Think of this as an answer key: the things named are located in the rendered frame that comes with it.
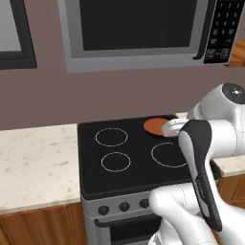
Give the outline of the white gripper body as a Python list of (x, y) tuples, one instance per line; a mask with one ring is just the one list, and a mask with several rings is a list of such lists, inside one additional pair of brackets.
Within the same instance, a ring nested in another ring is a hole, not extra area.
[(164, 137), (176, 137), (181, 130), (181, 128), (184, 126), (185, 123), (187, 123), (187, 119), (173, 119), (168, 122), (166, 122), (162, 126), (162, 132)]

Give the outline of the orange saucepan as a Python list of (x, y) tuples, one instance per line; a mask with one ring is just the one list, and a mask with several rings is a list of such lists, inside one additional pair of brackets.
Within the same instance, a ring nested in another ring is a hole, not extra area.
[(150, 134), (162, 137), (175, 137), (179, 130), (171, 128), (164, 118), (151, 118), (144, 122), (144, 130)]

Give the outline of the silver stove with black hob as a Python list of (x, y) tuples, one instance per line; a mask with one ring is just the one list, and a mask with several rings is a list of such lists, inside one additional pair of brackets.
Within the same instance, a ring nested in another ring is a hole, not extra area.
[[(115, 221), (155, 214), (140, 207), (153, 189), (191, 181), (188, 165), (175, 138), (144, 130), (146, 117), (78, 125), (80, 200), (87, 245), (98, 245), (94, 220)], [(119, 205), (128, 202), (122, 212)], [(99, 214), (108, 206), (107, 215)]]

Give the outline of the wooden base cupboard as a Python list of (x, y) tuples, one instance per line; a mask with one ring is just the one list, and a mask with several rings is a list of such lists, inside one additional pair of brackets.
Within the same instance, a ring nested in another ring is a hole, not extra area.
[(225, 202), (245, 209), (245, 174), (221, 177), (217, 187)]

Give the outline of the silver microwave oven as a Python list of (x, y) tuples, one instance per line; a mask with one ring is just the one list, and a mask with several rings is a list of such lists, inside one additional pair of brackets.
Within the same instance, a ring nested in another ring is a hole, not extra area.
[(205, 53), (197, 55), (209, 0), (57, 0), (69, 73), (227, 64), (245, 0), (216, 0)]

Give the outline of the oven door with dark window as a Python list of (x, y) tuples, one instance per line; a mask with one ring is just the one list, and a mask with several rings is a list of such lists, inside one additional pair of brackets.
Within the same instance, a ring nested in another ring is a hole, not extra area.
[(100, 232), (98, 245), (147, 245), (161, 221), (162, 218), (105, 228), (96, 226)]

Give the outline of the wooden base cupboard door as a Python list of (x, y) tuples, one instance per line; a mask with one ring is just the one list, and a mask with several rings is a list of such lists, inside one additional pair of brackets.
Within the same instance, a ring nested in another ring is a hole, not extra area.
[(81, 203), (0, 215), (0, 245), (87, 245)]

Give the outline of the dark framed window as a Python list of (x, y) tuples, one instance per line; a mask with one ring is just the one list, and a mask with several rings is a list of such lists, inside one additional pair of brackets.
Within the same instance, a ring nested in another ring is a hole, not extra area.
[(36, 67), (24, 0), (0, 0), (0, 70)]

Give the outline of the wooden wall cupboard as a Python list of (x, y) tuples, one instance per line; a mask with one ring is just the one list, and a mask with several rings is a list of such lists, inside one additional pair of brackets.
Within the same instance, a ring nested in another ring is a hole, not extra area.
[(245, 67), (245, 39), (235, 42), (228, 66), (231, 68)]

